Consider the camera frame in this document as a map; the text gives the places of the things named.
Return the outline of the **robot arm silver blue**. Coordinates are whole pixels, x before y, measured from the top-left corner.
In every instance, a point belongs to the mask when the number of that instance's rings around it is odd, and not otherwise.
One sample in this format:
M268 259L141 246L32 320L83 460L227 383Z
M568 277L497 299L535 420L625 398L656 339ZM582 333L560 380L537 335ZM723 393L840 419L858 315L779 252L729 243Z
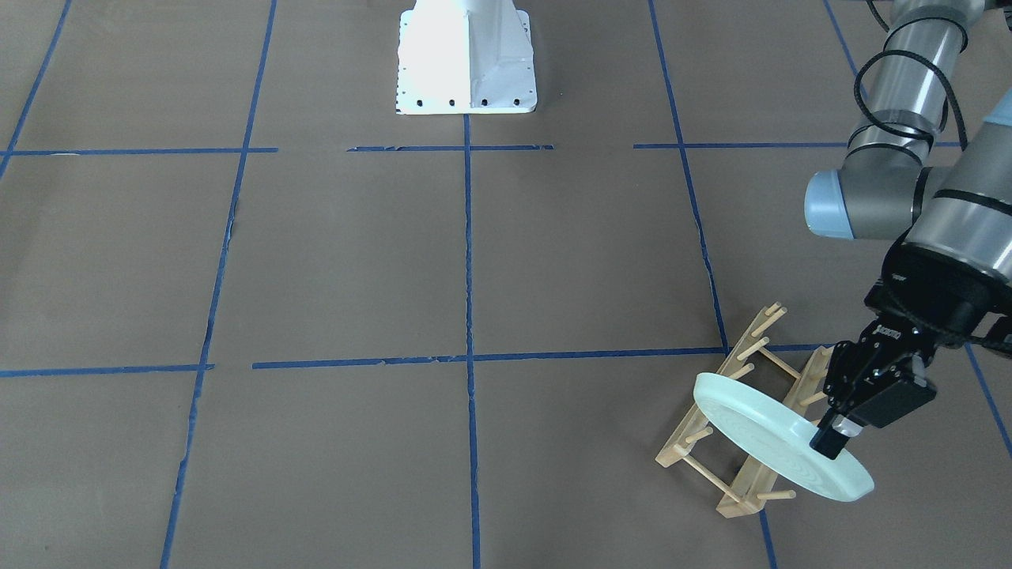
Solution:
M882 50L855 75L863 117L844 162L807 184L811 232L890 241L864 300L874 321L835 345L825 378L810 445L832 460L934 399L939 347L1010 355L1010 97L969 138L950 80L989 11L1010 3L894 2Z

